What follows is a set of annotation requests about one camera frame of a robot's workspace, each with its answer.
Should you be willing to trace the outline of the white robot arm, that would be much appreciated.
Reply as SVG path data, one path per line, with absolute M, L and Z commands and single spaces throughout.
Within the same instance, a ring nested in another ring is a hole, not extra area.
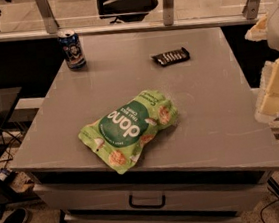
M 271 49 L 279 51 L 279 0 L 246 32 L 245 39 L 265 40 Z M 279 58 L 264 64 L 260 78 L 254 114 L 258 122 L 270 123 L 279 117 Z

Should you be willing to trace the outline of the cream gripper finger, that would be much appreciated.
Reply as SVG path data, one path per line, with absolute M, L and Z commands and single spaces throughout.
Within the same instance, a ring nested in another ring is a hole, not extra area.
M 267 15 L 264 15 L 258 22 L 251 27 L 245 34 L 245 39 L 248 41 L 259 42 L 267 39 Z
M 259 118 L 279 117 L 279 58 L 264 64 L 259 87 Z

